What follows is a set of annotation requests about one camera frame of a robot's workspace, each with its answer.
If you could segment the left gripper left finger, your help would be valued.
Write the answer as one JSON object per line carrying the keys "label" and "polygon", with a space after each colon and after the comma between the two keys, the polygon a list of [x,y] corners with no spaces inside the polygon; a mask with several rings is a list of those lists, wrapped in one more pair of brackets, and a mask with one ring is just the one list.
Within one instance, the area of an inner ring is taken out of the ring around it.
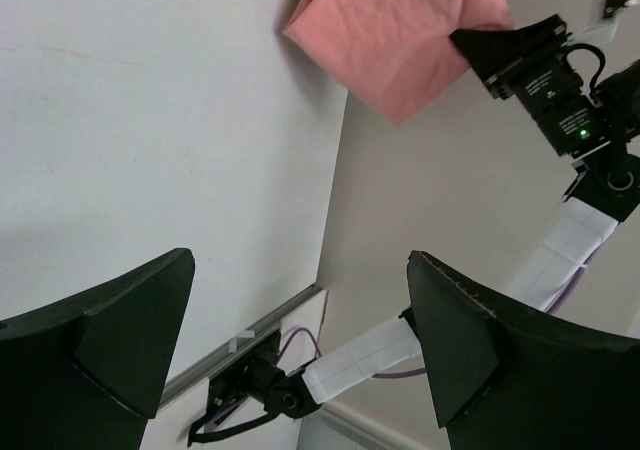
{"label": "left gripper left finger", "polygon": [[1,323],[4,449],[137,449],[159,406],[195,275],[173,249]]}

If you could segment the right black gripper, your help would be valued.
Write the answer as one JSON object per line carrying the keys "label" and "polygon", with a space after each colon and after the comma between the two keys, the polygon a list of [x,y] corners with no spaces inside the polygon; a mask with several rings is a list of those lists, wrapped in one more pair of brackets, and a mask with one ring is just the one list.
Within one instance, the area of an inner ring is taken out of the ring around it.
{"label": "right black gripper", "polygon": [[566,21],[558,14],[516,30],[454,31],[449,39],[477,75],[483,75],[486,89],[506,100],[523,85],[527,71],[558,66],[563,93],[578,95],[583,83],[568,64],[561,63],[563,45],[570,36]]}

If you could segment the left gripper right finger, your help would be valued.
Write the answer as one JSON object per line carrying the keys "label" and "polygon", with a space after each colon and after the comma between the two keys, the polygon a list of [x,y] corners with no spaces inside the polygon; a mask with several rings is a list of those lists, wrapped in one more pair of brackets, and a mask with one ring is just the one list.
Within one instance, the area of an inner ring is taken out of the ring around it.
{"label": "left gripper right finger", "polygon": [[639,343],[487,288],[424,251],[407,281],[438,426],[454,449],[635,449]]}

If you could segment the pink t shirt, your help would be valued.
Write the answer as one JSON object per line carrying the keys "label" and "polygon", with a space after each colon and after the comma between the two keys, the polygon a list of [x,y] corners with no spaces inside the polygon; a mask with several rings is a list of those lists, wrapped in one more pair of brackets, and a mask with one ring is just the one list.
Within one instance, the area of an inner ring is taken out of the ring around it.
{"label": "pink t shirt", "polygon": [[467,72],[453,32],[511,26],[507,0],[300,0],[283,33],[399,126]]}

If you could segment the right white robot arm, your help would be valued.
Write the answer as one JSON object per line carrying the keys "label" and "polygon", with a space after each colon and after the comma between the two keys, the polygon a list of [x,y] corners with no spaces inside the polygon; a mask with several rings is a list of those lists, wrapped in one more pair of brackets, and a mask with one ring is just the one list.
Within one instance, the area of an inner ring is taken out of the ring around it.
{"label": "right white robot arm", "polygon": [[450,39],[494,98],[518,98],[556,153],[573,158],[577,176],[554,223],[502,291],[413,252],[406,310],[292,373],[268,352],[228,366],[210,382],[190,444],[303,418],[417,356],[454,449],[638,446],[638,340],[554,312],[639,205],[639,160],[627,150],[639,134],[639,67],[584,82],[568,58],[586,42],[558,16]]}

